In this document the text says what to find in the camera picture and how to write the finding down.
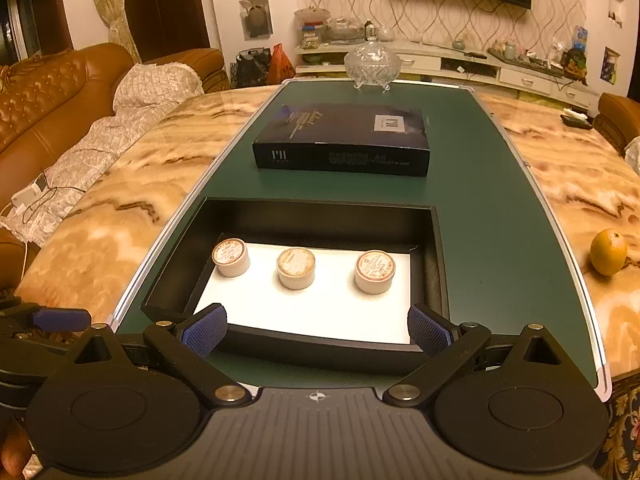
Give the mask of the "person left hand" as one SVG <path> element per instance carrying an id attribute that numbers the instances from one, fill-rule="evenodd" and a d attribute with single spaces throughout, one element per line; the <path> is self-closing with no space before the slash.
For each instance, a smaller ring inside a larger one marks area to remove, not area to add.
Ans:
<path id="1" fill-rule="evenodd" d="M 23 469 L 32 457 L 25 428 L 12 416 L 1 416 L 1 478 L 24 479 Z"/>

